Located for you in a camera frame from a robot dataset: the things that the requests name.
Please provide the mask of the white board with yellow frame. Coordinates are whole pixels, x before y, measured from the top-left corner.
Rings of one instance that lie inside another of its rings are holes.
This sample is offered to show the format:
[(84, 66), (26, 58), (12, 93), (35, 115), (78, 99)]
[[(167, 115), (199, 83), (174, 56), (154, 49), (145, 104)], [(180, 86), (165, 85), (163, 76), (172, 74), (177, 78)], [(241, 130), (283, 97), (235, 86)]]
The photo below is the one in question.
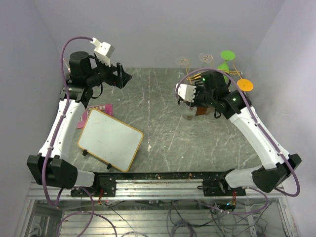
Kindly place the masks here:
[(143, 132), (136, 128), (93, 109), (81, 131), (78, 147), (112, 167), (127, 172), (143, 137)]

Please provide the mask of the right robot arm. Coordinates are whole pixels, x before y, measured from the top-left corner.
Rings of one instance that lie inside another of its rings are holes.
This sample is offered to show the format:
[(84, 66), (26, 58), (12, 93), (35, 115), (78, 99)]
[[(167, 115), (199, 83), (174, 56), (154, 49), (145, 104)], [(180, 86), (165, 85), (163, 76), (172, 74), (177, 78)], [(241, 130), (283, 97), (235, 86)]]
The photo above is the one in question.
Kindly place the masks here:
[(301, 191), (295, 169), (302, 162), (298, 154), (291, 154), (268, 131), (260, 120), (251, 101), (240, 88), (229, 90), (225, 82), (228, 74), (212, 68), (201, 68), (192, 72), (200, 81), (189, 92), (194, 107), (213, 107), (244, 135), (261, 164), (253, 168), (232, 169), (218, 182), (218, 191), (229, 195), (242, 186), (256, 187), (269, 193), (276, 190), (289, 197)]

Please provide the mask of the green plastic wine glass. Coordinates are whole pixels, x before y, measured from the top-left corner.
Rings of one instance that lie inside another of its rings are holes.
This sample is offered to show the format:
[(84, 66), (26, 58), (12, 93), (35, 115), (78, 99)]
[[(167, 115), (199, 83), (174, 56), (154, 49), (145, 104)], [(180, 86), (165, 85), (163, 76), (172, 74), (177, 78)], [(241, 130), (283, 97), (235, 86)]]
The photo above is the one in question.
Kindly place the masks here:
[(217, 66), (217, 69), (226, 73), (231, 74), (228, 62), (233, 61), (235, 59), (235, 54), (230, 50), (224, 50), (220, 53), (221, 58), (224, 60), (219, 66)]

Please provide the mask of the clear wine glass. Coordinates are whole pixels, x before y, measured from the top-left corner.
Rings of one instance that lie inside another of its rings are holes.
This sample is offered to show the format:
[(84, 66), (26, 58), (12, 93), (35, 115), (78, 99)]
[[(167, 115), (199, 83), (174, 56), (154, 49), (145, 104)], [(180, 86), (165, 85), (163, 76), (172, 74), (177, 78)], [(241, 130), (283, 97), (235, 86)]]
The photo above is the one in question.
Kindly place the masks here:
[(196, 113), (197, 113), (197, 107), (185, 105), (183, 113), (182, 113), (182, 117), (185, 120), (192, 120), (196, 116)]
[(199, 55), (199, 60), (202, 63), (202, 68), (208, 68), (211, 67), (212, 62), (213, 62), (213, 56), (209, 53), (201, 53)]

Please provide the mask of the pink sticker booklet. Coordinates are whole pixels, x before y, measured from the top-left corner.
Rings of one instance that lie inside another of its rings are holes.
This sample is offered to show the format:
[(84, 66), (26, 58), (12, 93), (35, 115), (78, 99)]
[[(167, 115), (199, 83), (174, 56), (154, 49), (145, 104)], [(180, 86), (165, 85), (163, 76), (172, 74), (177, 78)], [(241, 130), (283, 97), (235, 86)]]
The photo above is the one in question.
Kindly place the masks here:
[(87, 109), (84, 111), (82, 116), (80, 117), (78, 123), (77, 123), (77, 129), (81, 129), (84, 127), (87, 118), (90, 114), (90, 112), (93, 109), (97, 109), (107, 115), (113, 116), (113, 105), (112, 104), (102, 104), (102, 105), (95, 105), (95, 106), (88, 106)]

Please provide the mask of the aluminium rail frame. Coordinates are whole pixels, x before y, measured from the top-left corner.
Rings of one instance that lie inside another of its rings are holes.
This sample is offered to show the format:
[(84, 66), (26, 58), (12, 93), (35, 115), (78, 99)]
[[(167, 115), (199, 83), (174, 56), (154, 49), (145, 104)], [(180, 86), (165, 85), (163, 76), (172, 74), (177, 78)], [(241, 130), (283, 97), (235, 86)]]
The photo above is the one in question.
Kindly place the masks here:
[[(202, 180), (185, 180), (185, 181), (172, 181), (172, 180), (118, 180), (114, 197), (107, 197), (103, 194), (101, 200), (180, 200), (180, 199), (230, 199), (232, 195), (228, 194), (215, 194), (211, 191), (213, 196), (207, 197), (204, 195), (203, 190), (198, 190), (197, 187), (202, 185)], [(50, 198), (55, 200), (57, 198), (59, 188), (48, 188)], [(264, 196), (258, 191), (253, 189), (245, 189), (244, 196), (237, 196), (241, 198), (263, 198)], [(277, 191), (265, 194), (268, 198), (282, 198), (284, 195)], [(36, 184), (35, 181), (31, 182), (30, 188), (27, 193), (29, 200), (46, 200), (43, 188)], [(72, 197), (71, 190), (64, 190), (60, 196), (60, 200), (75, 200), (79, 197)]]

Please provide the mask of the orange plastic wine glass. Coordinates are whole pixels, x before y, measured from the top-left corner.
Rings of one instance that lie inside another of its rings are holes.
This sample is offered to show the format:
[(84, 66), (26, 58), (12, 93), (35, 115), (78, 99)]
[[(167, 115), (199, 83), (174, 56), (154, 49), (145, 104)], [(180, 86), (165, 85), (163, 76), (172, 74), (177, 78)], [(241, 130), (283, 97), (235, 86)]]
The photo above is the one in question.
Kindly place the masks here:
[(244, 92), (250, 92), (254, 88), (253, 83), (248, 79), (239, 79), (237, 85)]

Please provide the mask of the clear tumbler glass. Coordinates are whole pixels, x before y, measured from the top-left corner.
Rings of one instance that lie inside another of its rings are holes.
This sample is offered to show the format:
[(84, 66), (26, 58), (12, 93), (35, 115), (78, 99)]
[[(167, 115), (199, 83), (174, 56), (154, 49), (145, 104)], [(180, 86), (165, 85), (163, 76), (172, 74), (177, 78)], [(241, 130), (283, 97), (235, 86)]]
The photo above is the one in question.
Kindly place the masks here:
[(180, 56), (180, 57), (177, 57), (175, 59), (175, 63), (178, 66), (178, 71), (176, 73), (176, 77), (178, 79), (181, 79), (185, 75), (184, 72), (185, 72), (185, 69), (187, 68), (187, 66), (189, 65), (189, 60), (184, 56)]

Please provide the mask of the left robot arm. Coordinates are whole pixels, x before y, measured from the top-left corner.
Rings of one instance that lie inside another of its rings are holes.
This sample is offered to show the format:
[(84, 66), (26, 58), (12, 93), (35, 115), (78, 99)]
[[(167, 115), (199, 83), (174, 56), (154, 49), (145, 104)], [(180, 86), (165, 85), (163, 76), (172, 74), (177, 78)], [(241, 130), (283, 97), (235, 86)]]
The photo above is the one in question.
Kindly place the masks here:
[(89, 196), (100, 192), (96, 174), (68, 163), (71, 141), (77, 123), (93, 98), (93, 88), (104, 83), (122, 89), (132, 76), (121, 63), (110, 63), (110, 53), (77, 51), (70, 55), (69, 79), (61, 90), (56, 119), (44, 145), (37, 155), (30, 155), (27, 167), (37, 184), (71, 189), (83, 186)]

